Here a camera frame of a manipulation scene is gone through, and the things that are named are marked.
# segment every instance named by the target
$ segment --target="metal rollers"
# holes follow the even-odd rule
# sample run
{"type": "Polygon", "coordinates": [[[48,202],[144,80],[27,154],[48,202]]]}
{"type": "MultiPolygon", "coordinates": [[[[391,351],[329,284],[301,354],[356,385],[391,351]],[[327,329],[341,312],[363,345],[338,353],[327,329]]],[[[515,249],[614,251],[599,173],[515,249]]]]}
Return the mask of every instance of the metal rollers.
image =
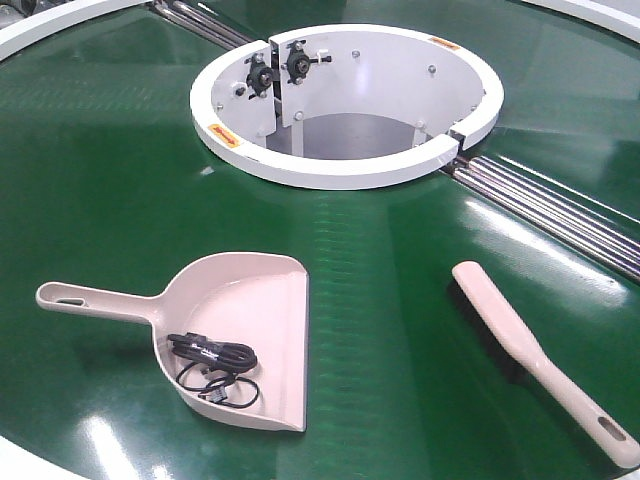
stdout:
{"type": "Polygon", "coordinates": [[[175,1],[170,6],[164,2],[154,3],[153,9],[167,20],[206,38],[226,50],[233,50],[253,41],[219,20],[180,1],[175,1]]]}
{"type": "Polygon", "coordinates": [[[449,173],[577,250],[640,282],[640,243],[598,220],[597,214],[583,205],[486,157],[458,159],[449,173]]]}

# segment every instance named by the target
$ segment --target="metal rod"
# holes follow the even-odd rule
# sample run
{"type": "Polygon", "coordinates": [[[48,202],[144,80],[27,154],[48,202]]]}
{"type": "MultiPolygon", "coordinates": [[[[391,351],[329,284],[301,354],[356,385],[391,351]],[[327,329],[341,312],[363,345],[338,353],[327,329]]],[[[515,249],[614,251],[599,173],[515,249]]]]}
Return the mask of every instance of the metal rod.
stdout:
{"type": "MultiPolygon", "coordinates": [[[[527,167],[526,165],[522,165],[518,162],[516,162],[515,160],[513,160],[512,158],[508,158],[508,157],[504,157],[504,156],[500,156],[500,160],[502,160],[503,162],[505,162],[505,164],[509,164],[512,165],[514,167],[516,167],[516,169],[518,169],[518,171],[523,171],[523,172],[529,172],[532,173],[536,178],[540,178],[542,180],[545,180],[549,183],[551,183],[552,185],[555,185],[557,187],[560,187],[561,189],[571,192],[573,195],[576,195],[577,197],[580,197],[581,199],[587,200],[590,204],[594,204],[594,205],[598,205],[598,207],[604,208],[605,210],[614,213],[617,216],[623,217],[626,220],[629,220],[633,223],[636,223],[638,225],[640,225],[640,219],[632,217],[631,215],[628,215],[620,210],[617,210],[615,208],[613,208],[611,205],[607,205],[606,203],[602,203],[599,200],[596,200],[593,197],[590,197],[589,195],[586,195],[578,190],[575,190],[573,188],[571,188],[570,186],[556,180],[555,178],[551,178],[547,175],[544,175],[543,173],[534,170],[533,168],[527,167]]],[[[570,200],[571,203],[573,203],[574,205],[580,205],[580,203],[577,200],[570,200]]],[[[605,221],[610,221],[608,217],[606,217],[605,215],[596,212],[594,210],[589,210],[590,212],[592,212],[596,217],[601,218],[602,220],[605,221]]]]}
{"type": "Polygon", "coordinates": [[[543,212],[536,211],[531,204],[528,204],[523,199],[515,198],[503,186],[485,178],[479,178],[478,175],[465,168],[454,170],[452,176],[460,183],[521,215],[535,225],[544,228],[587,255],[628,275],[636,282],[640,282],[640,265],[629,262],[610,248],[600,245],[576,231],[571,231],[556,219],[545,215],[543,212]]]}
{"type": "Polygon", "coordinates": [[[191,20],[194,20],[197,23],[200,23],[207,29],[217,33],[223,38],[226,38],[229,41],[229,43],[235,45],[236,47],[245,45],[247,43],[251,43],[253,41],[248,37],[242,35],[241,33],[231,29],[230,27],[220,22],[219,20],[216,20],[214,18],[211,18],[209,15],[199,12],[198,10],[187,5],[184,2],[180,2],[180,1],[173,2],[172,9],[183,14],[185,17],[190,18],[191,20]]]}
{"type": "MultiPolygon", "coordinates": [[[[216,17],[218,17],[218,16],[219,16],[219,14],[218,14],[216,11],[211,10],[207,5],[205,5],[205,4],[204,4],[204,3],[202,3],[202,2],[198,2],[198,7],[199,7],[201,10],[204,10],[205,12],[209,12],[209,13],[211,13],[212,15],[215,15],[216,17]]],[[[213,18],[213,17],[211,17],[211,16],[208,16],[208,17],[209,17],[212,21],[214,21],[215,23],[217,23],[218,25],[220,25],[220,27],[221,27],[221,28],[225,28],[225,29],[226,29],[226,30],[228,30],[229,32],[232,32],[232,33],[234,33],[235,35],[237,35],[237,36],[239,36],[240,38],[242,38],[246,43],[255,42],[255,41],[257,40],[256,38],[250,37],[249,35],[245,35],[244,33],[239,32],[238,30],[234,30],[234,29],[233,29],[233,28],[231,28],[229,25],[227,25],[226,23],[221,22],[220,20],[216,20],[215,18],[213,18]]]]}
{"type": "Polygon", "coordinates": [[[517,181],[517,179],[509,179],[506,175],[502,175],[501,172],[491,168],[490,165],[476,161],[476,159],[473,159],[469,163],[469,169],[500,184],[516,198],[529,201],[556,221],[572,226],[576,231],[584,236],[590,237],[596,243],[606,245],[627,261],[640,263],[640,251],[630,245],[632,242],[630,239],[629,242],[621,241],[619,235],[611,235],[609,233],[609,228],[603,228],[605,226],[599,224],[599,222],[585,218],[585,214],[563,203],[558,198],[553,198],[539,189],[532,188],[526,183],[517,181]]]}
{"type": "Polygon", "coordinates": [[[533,180],[525,177],[524,175],[510,170],[500,165],[498,162],[491,160],[490,158],[476,157],[470,162],[471,167],[478,164],[490,168],[499,175],[508,178],[512,182],[531,192],[532,195],[548,200],[561,210],[566,211],[568,215],[579,217],[580,220],[587,224],[587,228],[592,228],[594,231],[606,235],[607,237],[615,238],[624,246],[624,248],[628,249],[630,253],[640,259],[640,242],[637,242],[614,230],[608,225],[597,221],[594,218],[594,216],[596,215],[595,212],[592,212],[584,205],[580,205],[577,202],[563,197],[550,188],[540,185],[533,180]]]}
{"type": "Polygon", "coordinates": [[[157,13],[162,15],[164,18],[166,18],[167,20],[177,25],[180,25],[183,28],[186,28],[187,30],[193,33],[196,33],[203,38],[206,38],[210,42],[215,43],[216,45],[224,48],[225,50],[233,50],[234,48],[236,48],[236,46],[232,44],[228,39],[222,37],[221,35],[215,32],[212,32],[206,29],[205,27],[198,24],[194,20],[191,20],[190,18],[187,18],[184,15],[181,15],[180,13],[171,10],[166,5],[163,5],[161,3],[155,3],[153,5],[153,9],[157,13]]]}

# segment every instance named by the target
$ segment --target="black cable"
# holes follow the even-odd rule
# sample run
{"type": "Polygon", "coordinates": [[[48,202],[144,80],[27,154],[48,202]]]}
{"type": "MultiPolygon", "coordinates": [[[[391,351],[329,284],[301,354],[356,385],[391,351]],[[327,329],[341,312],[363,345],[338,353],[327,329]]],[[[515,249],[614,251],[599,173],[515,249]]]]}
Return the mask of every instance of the black cable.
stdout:
{"type": "Polygon", "coordinates": [[[258,364],[258,357],[248,345],[242,343],[213,342],[203,335],[169,335],[174,354],[188,360],[204,363],[209,370],[245,373],[258,364]]]}
{"type": "Polygon", "coordinates": [[[173,342],[172,352],[182,358],[191,360],[176,375],[176,382],[189,392],[197,392],[198,397],[208,399],[216,405],[230,408],[247,408],[253,405],[260,396],[260,387],[253,380],[238,374],[247,372],[258,364],[258,358],[253,349],[241,343],[212,342],[203,335],[187,333],[186,335],[171,334],[168,339],[173,342]],[[226,375],[210,380],[204,387],[188,387],[181,382],[185,373],[198,364],[206,365],[202,374],[222,371],[226,375]],[[246,403],[227,402],[226,387],[236,382],[248,383],[256,393],[246,403]]]}

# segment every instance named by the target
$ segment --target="green conveyor belt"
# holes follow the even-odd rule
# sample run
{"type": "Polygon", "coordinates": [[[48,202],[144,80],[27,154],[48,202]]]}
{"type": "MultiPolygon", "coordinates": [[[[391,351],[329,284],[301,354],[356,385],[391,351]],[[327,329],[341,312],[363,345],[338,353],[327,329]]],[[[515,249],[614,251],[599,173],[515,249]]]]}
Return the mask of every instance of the green conveyor belt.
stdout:
{"type": "MultiPolygon", "coordinates": [[[[636,45],[510,1],[209,5],[260,38],[369,22],[464,45],[506,91],[472,153],[593,197],[640,237],[636,45]]],[[[321,192],[231,167],[199,141],[188,104],[191,82],[222,53],[138,7],[0,64],[0,435],[96,480],[113,477],[90,419],[144,480],[623,473],[533,379],[504,379],[448,286],[454,264],[482,263],[549,356],[636,438],[640,286],[440,172],[321,192]],[[309,271],[304,434],[200,417],[162,375],[149,328],[34,301],[49,280],[153,295],[194,259],[235,250],[291,255],[309,271]]]]}

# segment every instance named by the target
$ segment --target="bolt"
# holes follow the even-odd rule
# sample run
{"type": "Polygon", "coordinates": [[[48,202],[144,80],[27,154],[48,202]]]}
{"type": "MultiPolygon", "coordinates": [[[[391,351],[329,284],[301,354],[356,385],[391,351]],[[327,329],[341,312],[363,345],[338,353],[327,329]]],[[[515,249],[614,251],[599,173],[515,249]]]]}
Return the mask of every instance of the bolt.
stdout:
{"type": "Polygon", "coordinates": [[[263,73],[262,75],[260,75],[260,84],[263,87],[269,88],[271,86],[271,84],[273,83],[273,77],[271,76],[271,73],[269,73],[270,71],[268,70],[267,72],[263,73]]]}
{"type": "Polygon", "coordinates": [[[301,74],[301,75],[306,75],[306,74],[307,74],[307,72],[309,71],[309,67],[310,67],[310,66],[311,66],[311,65],[309,64],[309,61],[308,61],[308,60],[306,60],[306,59],[304,59],[304,58],[301,58],[300,60],[298,60],[298,61],[294,64],[293,68],[294,68],[294,69],[295,69],[295,71],[296,71],[296,72],[298,72],[299,74],[301,74]]]}

